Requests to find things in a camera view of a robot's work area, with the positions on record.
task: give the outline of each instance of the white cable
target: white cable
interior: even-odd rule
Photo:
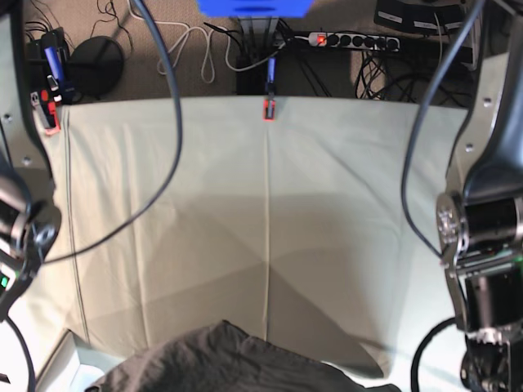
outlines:
[[[178,38],[178,40],[175,42],[175,44],[172,45],[169,48],[168,53],[170,55],[173,51],[176,50],[178,45],[180,45],[180,49],[178,49],[177,58],[174,60],[174,63],[172,63],[172,67],[173,68],[177,67],[178,61],[180,59],[181,52],[183,51],[183,48],[184,48],[184,46],[187,43],[187,39],[189,39],[190,33],[195,31],[195,30],[196,31],[200,31],[203,34],[203,36],[205,37],[205,42],[207,43],[206,50],[205,50],[205,57],[203,58],[203,63],[202,63],[202,69],[200,71],[200,76],[202,77],[203,82],[205,82],[207,84],[211,84],[212,82],[214,82],[214,79],[216,78],[216,70],[214,69],[214,61],[212,59],[212,53],[211,53],[211,39],[212,39],[212,34],[214,33],[214,30],[211,30],[211,31],[207,32],[207,31],[205,31],[205,29],[203,29],[203,28],[201,28],[199,26],[191,27],[190,29],[187,29],[181,35],[181,37]],[[210,79],[206,79],[205,78],[205,68],[206,68],[207,63],[209,63],[209,66],[211,68],[211,75],[212,76],[211,76]],[[160,75],[163,75],[163,76],[166,75],[165,70],[163,69],[161,60],[156,65],[156,69],[158,70],[158,73]]]
[[[439,66],[441,64],[441,59],[443,59],[443,36],[441,35],[440,19],[438,18],[438,15],[435,12],[434,17],[436,18],[436,24],[438,26],[438,35],[440,36],[440,62],[438,63]]]
[[[133,17],[134,19],[137,19],[137,20],[144,21],[144,18],[142,18],[141,16],[137,15],[132,10],[131,0],[127,0],[127,8],[129,9],[129,15],[131,17]],[[214,68],[214,61],[212,59],[211,43],[212,43],[212,35],[214,34],[215,30],[211,29],[210,31],[206,31],[205,29],[203,29],[203,28],[201,28],[199,26],[190,27],[188,24],[181,23],[181,22],[168,22],[168,21],[163,21],[163,20],[156,20],[155,23],[157,25],[181,26],[181,27],[186,29],[185,32],[174,43],[174,45],[172,45],[169,48],[169,51],[168,51],[169,55],[171,53],[173,53],[176,49],[178,49],[177,57],[174,60],[174,62],[172,63],[172,67],[173,68],[176,68],[178,66],[178,61],[180,60],[181,53],[183,52],[183,49],[186,46],[187,40],[189,39],[189,36],[190,36],[190,33],[192,33],[195,30],[201,32],[204,35],[204,37],[205,37],[206,50],[205,50],[205,57],[203,58],[203,64],[202,64],[202,69],[201,69],[201,72],[200,72],[200,76],[202,77],[203,82],[205,82],[207,84],[210,84],[210,83],[214,82],[214,80],[216,78],[216,70]],[[223,29],[223,30],[227,30],[227,28],[225,28],[225,27],[221,27],[221,26],[217,26],[217,27],[219,27],[220,29]],[[276,53],[278,53],[278,51],[281,50],[281,48],[283,48],[285,46],[285,42],[283,42],[281,45],[279,45],[277,51],[275,51],[272,55],[266,57],[264,60],[258,61],[256,64],[249,65],[248,67],[238,69],[238,68],[233,67],[230,64],[230,62],[229,62],[230,43],[231,43],[231,41],[232,40],[230,39],[230,37],[227,37],[226,64],[227,64],[227,67],[229,69],[231,69],[231,70],[233,70],[235,72],[249,71],[250,69],[254,69],[257,66],[266,63],[272,56],[274,56]],[[211,78],[210,79],[206,79],[205,78],[205,69],[207,68],[207,64],[209,64],[209,67],[211,69]],[[162,65],[161,61],[159,61],[158,64],[156,65],[156,69],[158,70],[158,73],[160,75],[165,76],[165,69],[163,68],[163,65]]]

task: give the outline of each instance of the electronic device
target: electronic device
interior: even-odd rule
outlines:
[[[378,0],[374,11],[374,23],[404,33],[422,35],[447,34],[456,31],[463,21],[460,2],[438,6],[430,4],[402,2],[401,0]]]
[[[357,33],[310,33],[312,47],[340,47],[365,51],[400,51],[398,38]]]

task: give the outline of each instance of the red switch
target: red switch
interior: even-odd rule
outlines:
[[[327,34],[318,34],[317,41],[318,41],[318,46],[324,45],[327,42]]]

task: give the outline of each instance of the red clip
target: red clip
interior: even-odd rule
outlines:
[[[263,103],[263,119],[265,121],[274,121],[276,113],[276,101],[265,100]]]
[[[56,103],[49,102],[47,104],[47,109],[49,110],[49,114],[55,119],[55,127],[46,129],[46,135],[53,136],[60,132],[60,120],[58,119],[58,113],[56,112]]]

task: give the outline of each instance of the beige carpet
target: beige carpet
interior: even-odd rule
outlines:
[[[99,19],[109,19],[98,13],[96,0],[34,0],[56,27],[60,24],[69,34],[74,45],[89,38],[93,24]],[[99,0],[103,8],[107,0]],[[27,4],[27,20],[34,20],[38,12],[31,2]],[[168,96],[168,87],[163,76],[158,75],[156,64],[158,56],[149,31],[142,21],[128,15],[126,0],[114,0],[118,16],[129,30],[134,41],[134,53],[128,59],[122,80],[118,86],[102,100],[135,100]],[[199,12],[196,0],[156,0],[148,1],[151,12],[157,20],[185,22],[192,26],[203,26],[204,21],[227,28],[235,26],[228,19],[209,19]],[[289,20],[296,29],[324,29],[330,31],[354,29],[361,32],[386,32],[373,23],[375,0],[316,0],[303,19]],[[183,32],[183,28],[162,26],[165,41],[172,45]],[[116,22],[99,23],[94,35],[115,37],[127,54],[130,53],[126,34],[119,30]],[[203,35],[195,31],[190,35],[177,68],[177,78],[183,96],[224,96],[235,92],[235,74],[225,64],[226,38],[215,33],[212,40],[212,53],[216,66],[216,80],[206,84],[200,77],[200,69],[205,54]],[[324,84],[333,96],[352,97],[352,81],[360,67],[360,56],[356,52],[317,54],[310,58]],[[312,96],[313,92],[291,56],[283,58],[278,68],[279,94],[292,96]]]

